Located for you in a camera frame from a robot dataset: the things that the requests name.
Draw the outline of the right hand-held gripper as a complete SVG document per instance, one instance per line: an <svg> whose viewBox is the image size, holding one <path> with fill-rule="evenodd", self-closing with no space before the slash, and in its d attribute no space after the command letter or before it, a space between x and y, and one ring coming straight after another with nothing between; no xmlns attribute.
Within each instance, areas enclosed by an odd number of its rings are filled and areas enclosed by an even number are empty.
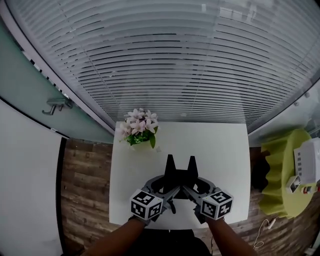
<svg viewBox="0 0 320 256"><path fill-rule="evenodd" d="M200 224L206 222L206 218L212 220L223 219L233 207L233 196L224 190L216 191L215 184L205 178L197 178L197 191L186 185L182 191L187 198L197 204L194 214Z"/></svg>

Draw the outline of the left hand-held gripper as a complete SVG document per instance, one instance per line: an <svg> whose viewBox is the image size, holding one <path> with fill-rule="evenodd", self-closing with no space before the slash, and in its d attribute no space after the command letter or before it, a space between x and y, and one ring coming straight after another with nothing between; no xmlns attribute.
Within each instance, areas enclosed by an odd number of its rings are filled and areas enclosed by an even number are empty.
<svg viewBox="0 0 320 256"><path fill-rule="evenodd" d="M157 219L163 212L164 201L171 201L180 191L178 185L170 191L163 193L165 175L159 175L149 179L143 190L137 189L130 197L130 212L133 216L148 225L153 219Z"/></svg>

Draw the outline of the person's left forearm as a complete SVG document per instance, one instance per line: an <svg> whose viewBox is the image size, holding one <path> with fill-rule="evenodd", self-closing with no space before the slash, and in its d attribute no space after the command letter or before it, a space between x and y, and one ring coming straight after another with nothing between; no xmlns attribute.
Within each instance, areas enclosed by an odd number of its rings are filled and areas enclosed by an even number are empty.
<svg viewBox="0 0 320 256"><path fill-rule="evenodd" d="M118 229L95 242L81 256L122 256L138 239L146 223L132 217Z"/></svg>

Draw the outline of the person's right forearm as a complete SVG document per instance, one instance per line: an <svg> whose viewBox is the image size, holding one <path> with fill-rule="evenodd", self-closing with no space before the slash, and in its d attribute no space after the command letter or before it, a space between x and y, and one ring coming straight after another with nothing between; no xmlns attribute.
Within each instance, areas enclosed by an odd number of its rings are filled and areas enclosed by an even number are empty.
<svg viewBox="0 0 320 256"><path fill-rule="evenodd" d="M222 218L214 220L206 217L205 221L221 256L258 256L253 247L235 233Z"/></svg>

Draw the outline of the white square table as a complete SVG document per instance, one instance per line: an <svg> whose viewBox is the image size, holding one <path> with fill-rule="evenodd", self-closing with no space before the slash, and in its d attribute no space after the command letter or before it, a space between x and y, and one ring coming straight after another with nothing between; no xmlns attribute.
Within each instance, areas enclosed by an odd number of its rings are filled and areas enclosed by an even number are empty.
<svg viewBox="0 0 320 256"><path fill-rule="evenodd" d="M198 175L233 196L228 224L248 218L251 168L247 127L231 123L160 122L156 144L130 146L114 138L109 185L109 222L123 225L131 216L130 197L165 172L168 155L186 170L190 156Z"/></svg>

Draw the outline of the person's black clothing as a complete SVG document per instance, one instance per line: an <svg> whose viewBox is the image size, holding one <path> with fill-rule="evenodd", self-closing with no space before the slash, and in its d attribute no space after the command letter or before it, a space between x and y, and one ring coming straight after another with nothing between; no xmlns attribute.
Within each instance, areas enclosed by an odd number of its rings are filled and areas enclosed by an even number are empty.
<svg viewBox="0 0 320 256"><path fill-rule="evenodd" d="M193 230L145 229L132 245L129 256L211 256Z"/></svg>

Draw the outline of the potted pink flowers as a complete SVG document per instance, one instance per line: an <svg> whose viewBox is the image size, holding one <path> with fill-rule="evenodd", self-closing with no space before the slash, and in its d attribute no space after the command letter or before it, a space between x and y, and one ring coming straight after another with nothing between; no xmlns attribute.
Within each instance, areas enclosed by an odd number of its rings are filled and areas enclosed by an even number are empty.
<svg viewBox="0 0 320 256"><path fill-rule="evenodd" d="M120 141L125 141L130 146L149 143L154 149L158 128L158 115L155 112L134 108L127 113L124 121L119 123L119 127L115 129L115 135Z"/></svg>

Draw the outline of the green tablecloth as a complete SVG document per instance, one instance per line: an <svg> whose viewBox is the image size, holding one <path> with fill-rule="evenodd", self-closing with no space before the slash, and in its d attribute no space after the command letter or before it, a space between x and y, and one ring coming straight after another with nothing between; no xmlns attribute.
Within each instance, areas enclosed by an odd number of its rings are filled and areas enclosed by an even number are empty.
<svg viewBox="0 0 320 256"><path fill-rule="evenodd" d="M304 186L314 186L316 182L301 182L293 193L287 191L287 183L296 174L294 150L298 149L311 136L302 128L294 129L273 137L261 144L261 152L268 151L265 157L269 165L266 174L267 186L262 190L260 209L266 215L276 214L280 218L295 218L310 203L313 194L302 193Z"/></svg>

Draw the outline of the white square cup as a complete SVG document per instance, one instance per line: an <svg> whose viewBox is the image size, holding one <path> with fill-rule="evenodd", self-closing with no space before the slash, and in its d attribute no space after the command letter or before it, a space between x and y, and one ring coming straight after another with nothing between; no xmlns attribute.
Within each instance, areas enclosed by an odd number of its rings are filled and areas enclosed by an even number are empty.
<svg viewBox="0 0 320 256"><path fill-rule="evenodd" d="M299 175L291 176L285 186L288 194L294 194L301 185L301 177Z"/></svg>

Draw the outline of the red and white bottle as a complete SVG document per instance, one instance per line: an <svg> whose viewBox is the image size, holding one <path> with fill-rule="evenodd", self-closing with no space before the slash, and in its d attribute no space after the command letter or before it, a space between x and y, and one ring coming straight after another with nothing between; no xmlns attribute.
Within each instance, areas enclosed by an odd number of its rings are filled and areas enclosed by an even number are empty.
<svg viewBox="0 0 320 256"><path fill-rule="evenodd" d="M312 185L312 186L304 186L301 189L301 192L305 195L307 194L314 194L316 192L320 192L320 186Z"/></svg>

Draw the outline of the white toy microwave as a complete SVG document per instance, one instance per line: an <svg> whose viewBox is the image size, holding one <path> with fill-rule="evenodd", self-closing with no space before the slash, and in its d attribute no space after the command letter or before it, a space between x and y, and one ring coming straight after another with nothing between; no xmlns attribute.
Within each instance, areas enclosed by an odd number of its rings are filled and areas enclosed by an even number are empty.
<svg viewBox="0 0 320 256"><path fill-rule="evenodd" d="M320 138L312 138L293 150L295 174L302 184L317 183L320 180Z"/></svg>

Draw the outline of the white window blinds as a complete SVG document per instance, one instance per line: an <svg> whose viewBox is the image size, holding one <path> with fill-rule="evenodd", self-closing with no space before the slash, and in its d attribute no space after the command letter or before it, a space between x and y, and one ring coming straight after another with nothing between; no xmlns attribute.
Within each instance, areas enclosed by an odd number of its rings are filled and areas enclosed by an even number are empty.
<svg viewBox="0 0 320 256"><path fill-rule="evenodd" d="M253 131L320 72L317 0L5 0L44 61L108 121Z"/></svg>

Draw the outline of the frosted glass door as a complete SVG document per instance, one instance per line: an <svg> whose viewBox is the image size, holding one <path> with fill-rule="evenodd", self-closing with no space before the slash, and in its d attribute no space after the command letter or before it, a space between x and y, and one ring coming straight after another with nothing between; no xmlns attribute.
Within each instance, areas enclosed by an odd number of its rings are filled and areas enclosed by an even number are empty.
<svg viewBox="0 0 320 256"><path fill-rule="evenodd" d="M57 134L112 144L114 137L75 103L56 107L66 97L25 56L0 20L0 99Z"/></svg>

